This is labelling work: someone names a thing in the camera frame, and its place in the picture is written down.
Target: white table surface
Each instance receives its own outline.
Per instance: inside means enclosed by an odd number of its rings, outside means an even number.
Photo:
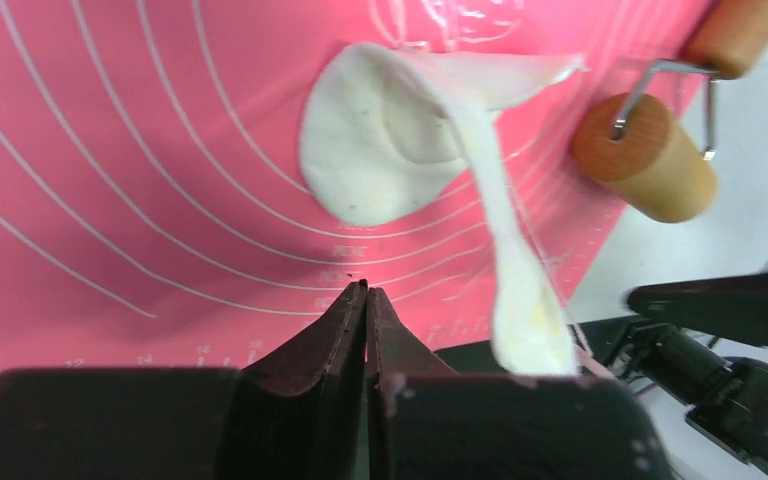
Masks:
[[[768,268],[768,50],[753,72],[721,82],[714,159],[720,193],[701,217],[679,225],[653,222],[633,209],[622,215],[571,299],[576,319],[627,314],[624,294],[638,285],[758,272]],[[702,98],[683,119],[702,139]],[[722,342],[721,356],[768,362],[768,349]],[[763,479],[684,423],[687,409],[656,390],[643,399],[685,478]]]

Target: white dough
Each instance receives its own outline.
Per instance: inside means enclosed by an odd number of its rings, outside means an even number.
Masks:
[[[308,101],[301,170],[339,220],[374,226],[434,200],[467,166],[496,251],[493,353],[518,375],[575,375],[566,317],[508,197],[493,121],[582,68],[579,56],[344,49]]]
[[[428,92],[456,84],[488,121],[582,68],[580,55],[390,50],[358,43],[325,68],[308,99],[300,167],[312,193],[348,225],[389,223],[429,205],[467,168],[451,121]]]

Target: pink silicone mat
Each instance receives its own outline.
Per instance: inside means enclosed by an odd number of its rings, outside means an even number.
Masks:
[[[583,52],[590,71],[499,122],[569,297],[622,205],[566,157],[594,100],[671,56],[697,0],[0,1],[0,370],[245,366],[353,279],[437,348],[485,339],[492,252],[471,178],[391,225],[339,225],[297,130],[351,42]],[[654,91],[692,93],[661,78]]]

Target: printed graphic on mat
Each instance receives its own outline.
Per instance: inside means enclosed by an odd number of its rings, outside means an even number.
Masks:
[[[569,296],[621,209],[572,168],[572,129],[628,89],[624,60],[675,52],[703,3],[0,0],[0,370],[244,366],[364,277],[431,347],[487,338],[492,253],[468,174],[375,229],[338,224],[299,174],[307,93],[359,41],[586,55],[588,72],[497,122]],[[676,103],[668,78],[653,90]]]

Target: stretched dough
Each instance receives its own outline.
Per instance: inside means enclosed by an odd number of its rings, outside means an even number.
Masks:
[[[494,111],[580,66],[577,56],[354,45],[323,73],[302,129],[302,172],[320,203],[346,223],[379,225],[406,215],[472,168],[496,252],[493,354],[519,375],[575,375],[578,360],[560,302],[519,230]]]
[[[580,55],[436,54],[350,45],[325,68],[308,99],[302,175],[319,203],[343,223],[371,227],[399,219],[433,202],[468,166],[451,121],[428,98],[428,88],[469,98],[492,122],[579,68]]]

